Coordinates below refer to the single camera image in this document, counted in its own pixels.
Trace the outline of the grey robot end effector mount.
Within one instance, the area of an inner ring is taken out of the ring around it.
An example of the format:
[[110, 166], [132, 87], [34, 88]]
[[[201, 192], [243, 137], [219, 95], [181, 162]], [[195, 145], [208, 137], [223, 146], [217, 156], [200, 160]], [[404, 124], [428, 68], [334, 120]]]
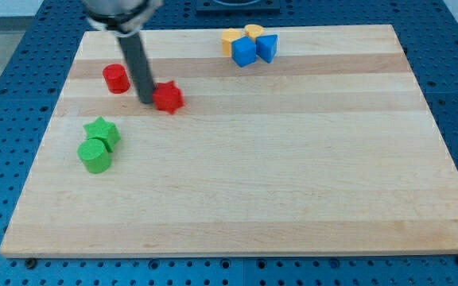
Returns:
[[99, 31], [129, 37], [163, 6], [162, 0], [82, 0], [87, 21]]

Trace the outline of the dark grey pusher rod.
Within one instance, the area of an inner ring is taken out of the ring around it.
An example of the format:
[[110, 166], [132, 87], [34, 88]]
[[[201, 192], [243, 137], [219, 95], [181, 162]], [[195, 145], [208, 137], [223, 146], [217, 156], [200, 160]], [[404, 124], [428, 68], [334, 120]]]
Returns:
[[118, 39], [139, 100], [153, 104], [155, 82], [139, 32]]

